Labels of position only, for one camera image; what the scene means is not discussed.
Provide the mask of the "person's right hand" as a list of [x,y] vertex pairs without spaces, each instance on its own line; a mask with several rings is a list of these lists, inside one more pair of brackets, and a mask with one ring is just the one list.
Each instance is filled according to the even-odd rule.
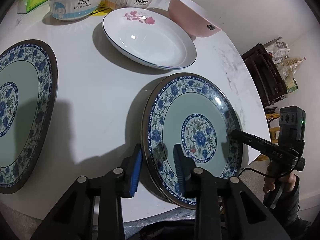
[[[267,167],[267,175],[268,176],[272,176],[273,175],[273,170],[274,170],[274,164],[273,163],[269,163],[268,167]],[[294,189],[295,184],[296,184],[296,175],[291,172],[289,175],[284,176],[279,178],[279,181],[281,181],[281,183],[283,184],[283,191],[284,192],[290,192]],[[263,192],[264,193],[269,193],[270,191],[274,191],[274,189],[276,188],[275,185],[275,179],[274,178],[269,178],[269,177],[265,177],[264,178],[264,186],[263,186]]]

